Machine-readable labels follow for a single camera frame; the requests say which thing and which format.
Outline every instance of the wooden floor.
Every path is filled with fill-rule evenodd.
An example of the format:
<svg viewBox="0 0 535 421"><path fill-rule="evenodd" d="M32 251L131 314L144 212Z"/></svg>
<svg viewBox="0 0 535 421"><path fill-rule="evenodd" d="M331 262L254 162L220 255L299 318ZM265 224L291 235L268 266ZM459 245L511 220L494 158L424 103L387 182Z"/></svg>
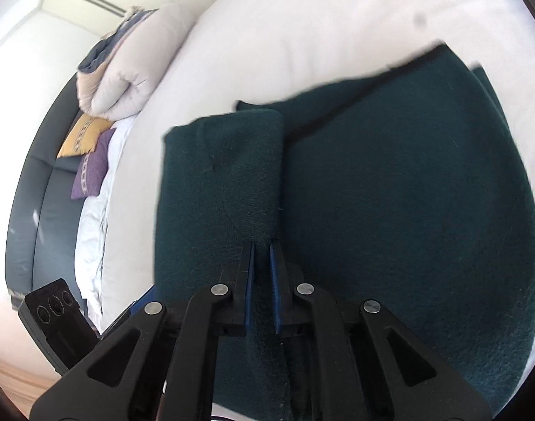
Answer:
<svg viewBox="0 0 535 421"><path fill-rule="evenodd" d="M0 386L26 417L34 402L56 381L38 377L0 361Z"/></svg>

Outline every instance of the mattress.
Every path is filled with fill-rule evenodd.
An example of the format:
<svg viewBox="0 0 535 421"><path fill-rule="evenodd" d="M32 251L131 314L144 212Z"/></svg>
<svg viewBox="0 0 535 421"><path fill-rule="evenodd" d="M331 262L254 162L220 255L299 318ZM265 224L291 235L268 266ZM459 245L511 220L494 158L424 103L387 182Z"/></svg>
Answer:
<svg viewBox="0 0 535 421"><path fill-rule="evenodd" d="M437 40L467 65L484 67L535 197L535 21L522 0L218 0L198 20L126 141L109 205L103 326L153 283L168 129L231 112L237 100L282 100L374 74ZM534 364L535 342L522 381Z"/></svg>

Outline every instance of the white blanket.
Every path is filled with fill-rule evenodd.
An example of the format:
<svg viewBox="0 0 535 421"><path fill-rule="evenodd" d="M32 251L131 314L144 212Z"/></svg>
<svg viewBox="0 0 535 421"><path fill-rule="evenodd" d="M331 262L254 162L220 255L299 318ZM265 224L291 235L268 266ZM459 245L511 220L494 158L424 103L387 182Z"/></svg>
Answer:
<svg viewBox="0 0 535 421"><path fill-rule="evenodd" d="M136 115L112 125L115 132L108 146L108 172L100 194L86 198L82 207L75 247L75 278L83 299L87 300L89 318L100 332L106 328L102 321L102 260L108 229L109 204L115 171L120 162L123 145L131 131Z"/></svg>
<svg viewBox="0 0 535 421"><path fill-rule="evenodd" d="M237 100L270 102L373 74L435 40L480 62L535 195L535 21L522 0L218 0L198 20L126 143L110 202L103 325L153 283L163 135ZM535 346L523 378L535 364Z"/></svg>

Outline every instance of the triangular cutout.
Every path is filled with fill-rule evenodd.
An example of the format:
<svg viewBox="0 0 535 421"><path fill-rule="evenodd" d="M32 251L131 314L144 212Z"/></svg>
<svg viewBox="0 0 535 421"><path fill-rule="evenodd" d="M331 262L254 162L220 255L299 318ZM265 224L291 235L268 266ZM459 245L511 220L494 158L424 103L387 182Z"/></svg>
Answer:
<svg viewBox="0 0 535 421"><path fill-rule="evenodd" d="M129 331L89 368L87 372L89 378L112 388L118 386L140 335L138 329Z"/></svg>
<svg viewBox="0 0 535 421"><path fill-rule="evenodd" d="M389 329L387 339L394 353L394 358L396 359L404 383L407 386L418 385L437 375L431 364L410 347L395 330Z"/></svg>

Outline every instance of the green sweater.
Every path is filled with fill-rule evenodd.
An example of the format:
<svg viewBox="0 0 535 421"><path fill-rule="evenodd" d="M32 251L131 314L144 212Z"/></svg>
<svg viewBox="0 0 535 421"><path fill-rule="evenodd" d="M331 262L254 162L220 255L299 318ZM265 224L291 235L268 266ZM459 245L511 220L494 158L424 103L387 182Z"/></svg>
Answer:
<svg viewBox="0 0 535 421"><path fill-rule="evenodd" d="M300 352L272 322L279 237L306 280L381 301L498 412L535 333L535 203L484 71L440 45L376 77L237 109L167 134L156 216L166 303L257 244L253 329L221 341L215 401L262 421L302 413L302 369L285 366Z"/></svg>

